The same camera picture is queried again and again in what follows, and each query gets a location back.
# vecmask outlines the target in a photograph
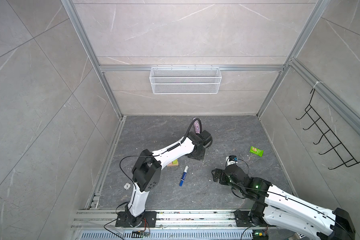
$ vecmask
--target green snack bag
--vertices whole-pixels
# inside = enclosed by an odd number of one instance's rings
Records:
[[[261,157],[261,156],[263,156],[264,151],[251,146],[250,152],[252,152],[256,155],[259,155]]]

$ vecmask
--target marble wall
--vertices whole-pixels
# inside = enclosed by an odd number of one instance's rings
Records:
[[[126,115],[255,115],[277,71],[222,71],[217,94],[153,94],[149,71],[106,72]]]
[[[118,119],[59,0],[0,0],[0,239],[62,239]]]
[[[315,0],[74,0],[102,65],[284,64]],[[218,94],[154,95],[107,72],[124,114],[256,114],[277,73],[224,72]]]
[[[360,115],[360,0],[332,0],[298,60]]]
[[[283,64],[314,0],[75,0],[101,64]]]
[[[302,51],[300,60],[312,73],[360,115],[360,0],[332,0]],[[323,207],[340,207],[350,213],[360,239],[360,164],[341,166],[329,142],[312,120],[304,116],[312,87],[290,70],[266,108],[261,121],[299,197]],[[346,148],[360,161],[360,136],[315,93],[311,105]],[[316,120],[318,116],[310,111]],[[327,127],[319,120],[324,131]],[[333,144],[337,139],[326,134]],[[342,158],[350,155],[339,146]]]

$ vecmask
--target white wire basket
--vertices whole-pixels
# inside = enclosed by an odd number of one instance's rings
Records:
[[[218,67],[154,67],[149,75],[154,94],[217,93],[221,82]]]

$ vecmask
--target gray marble floor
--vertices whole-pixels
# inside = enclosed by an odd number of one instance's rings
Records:
[[[203,161],[179,158],[178,167],[166,167],[160,182],[150,191],[147,209],[230,209],[251,208],[253,202],[235,197],[228,186],[213,182],[211,170],[224,169],[225,157],[237,155],[249,165],[249,176],[261,177],[291,192],[265,132],[256,116],[201,116],[202,127],[211,133],[213,145],[206,149]],[[132,187],[119,168],[120,160],[139,155],[144,149],[161,149],[177,141],[187,130],[191,116],[128,116],[101,192],[98,208],[114,209],[130,201]],[[250,146],[264,150],[262,157],[249,152]],[[132,177],[136,157],[123,160],[123,170]],[[246,172],[243,162],[238,163]],[[179,186],[184,167],[189,170]]]

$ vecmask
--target wall hook rack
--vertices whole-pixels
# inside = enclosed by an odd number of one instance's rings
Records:
[[[319,139],[319,141],[318,141],[317,143],[313,142],[313,144],[315,144],[315,145],[319,144],[320,141],[321,141],[321,139],[324,137],[324,138],[327,140],[327,142],[331,145],[331,148],[330,148],[328,151],[326,151],[326,152],[324,152],[324,153],[319,153],[319,154],[320,154],[320,155],[324,155],[324,154],[326,154],[327,152],[329,152],[329,151],[331,151],[331,150],[334,150],[334,151],[336,152],[336,154],[339,156],[340,160],[343,162],[342,164],[340,164],[340,165],[338,165],[338,166],[336,166],[336,167],[334,167],[334,168],[329,168],[329,167],[328,167],[329,170],[336,169],[336,168],[338,168],[338,167],[340,167],[340,166],[343,166],[343,165],[345,165],[346,167],[351,167],[351,166],[353,166],[353,165],[359,164],[360,161],[357,161],[357,160],[355,159],[355,157],[352,156],[352,154],[348,151],[348,149],[345,147],[345,145],[340,141],[340,139],[336,136],[336,134],[332,131],[332,129],[327,125],[327,123],[324,121],[324,119],[322,119],[321,116],[316,112],[316,110],[311,106],[311,101],[312,101],[312,98],[313,98],[313,94],[314,94],[314,93],[315,93],[315,89],[313,88],[313,89],[311,90],[311,92],[310,92],[310,94],[312,94],[312,95],[311,95],[311,100],[309,101],[308,106],[304,109],[304,111],[305,111],[304,115],[302,115],[301,118],[296,118],[296,120],[300,120],[300,119],[302,119],[305,115],[308,115],[308,116],[311,118],[311,120],[313,121],[313,123],[312,123],[312,125],[309,126],[307,129],[303,128],[303,130],[308,130],[308,129],[310,129],[313,125],[316,125],[316,127],[320,130],[320,132],[321,132],[321,134],[322,134],[322,135],[321,135],[321,138]],[[308,111],[311,110],[311,109],[317,114],[317,116],[319,117],[318,119],[314,120],[314,119],[312,118],[312,116],[308,113]],[[329,130],[323,132],[323,130],[322,130],[322,129],[319,127],[319,125],[317,124],[317,121],[319,121],[320,119],[321,119],[322,122],[327,126],[327,128],[328,128]],[[329,140],[329,139],[327,138],[327,136],[326,136],[326,134],[327,134],[328,132],[331,132],[331,133],[336,137],[336,139],[339,141],[338,144],[333,145],[333,144],[330,142],[330,140]],[[340,146],[340,145],[343,146],[344,149],[349,153],[349,155],[351,156],[351,159],[350,159],[350,160],[344,161],[343,158],[340,156],[340,154],[339,154],[338,151],[336,150],[336,147],[338,147],[338,146]],[[349,162],[352,161],[352,160],[354,160],[355,162],[354,162],[354,163],[350,163],[350,165],[347,165],[347,163],[349,163]]]

